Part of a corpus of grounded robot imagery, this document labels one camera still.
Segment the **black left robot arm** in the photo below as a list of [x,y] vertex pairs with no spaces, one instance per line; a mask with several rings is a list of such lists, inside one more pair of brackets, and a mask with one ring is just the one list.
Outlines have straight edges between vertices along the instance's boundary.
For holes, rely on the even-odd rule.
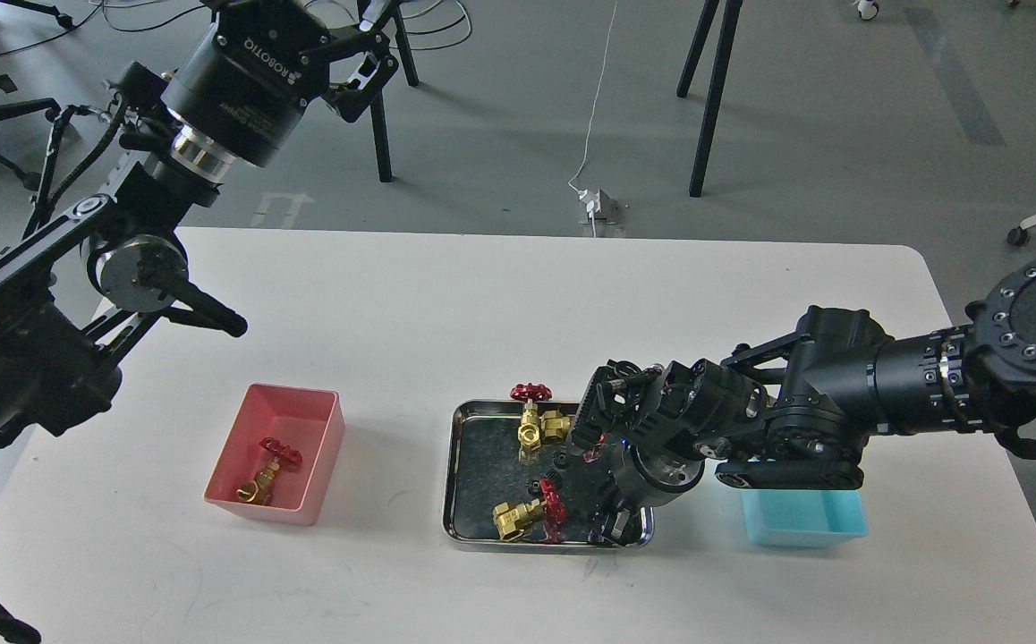
[[384,31],[396,1],[359,1],[330,28],[305,1],[211,1],[206,36],[171,74],[139,63],[114,82],[92,165],[125,154],[96,194],[61,215],[67,183],[40,175],[22,241],[0,257],[0,448],[31,425],[60,436],[108,411],[121,361],[159,319],[240,336],[247,321],[190,280],[177,237],[210,207],[232,164],[264,166],[322,99],[349,123],[371,111],[391,178],[382,90],[400,63]]

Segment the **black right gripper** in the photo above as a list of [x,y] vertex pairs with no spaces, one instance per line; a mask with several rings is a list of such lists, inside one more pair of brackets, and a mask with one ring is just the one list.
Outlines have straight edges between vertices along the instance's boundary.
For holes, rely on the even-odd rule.
[[601,450],[601,464],[608,474],[589,517],[589,545],[645,545],[654,534],[653,509],[690,492],[706,474],[702,461],[644,453],[627,443]]

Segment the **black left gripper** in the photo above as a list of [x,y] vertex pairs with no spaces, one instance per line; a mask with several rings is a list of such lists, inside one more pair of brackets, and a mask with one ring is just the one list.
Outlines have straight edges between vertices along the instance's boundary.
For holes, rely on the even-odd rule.
[[382,33],[398,1],[358,1],[359,23],[327,28],[297,1],[208,1],[214,20],[162,99],[178,121],[257,166],[267,164],[300,122],[307,103],[326,93],[347,123],[380,97],[399,69],[390,53],[369,52],[349,79],[329,86],[329,66]]

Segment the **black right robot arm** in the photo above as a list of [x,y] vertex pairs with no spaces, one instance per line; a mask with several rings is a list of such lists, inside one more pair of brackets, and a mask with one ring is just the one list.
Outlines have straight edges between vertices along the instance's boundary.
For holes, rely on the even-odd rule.
[[1036,261],[967,314],[897,339],[864,309],[811,306],[721,363],[600,367],[570,431],[607,465],[592,538],[636,539],[637,514],[693,489],[709,458],[730,487],[792,490],[861,488],[873,436],[983,432],[1036,460]]

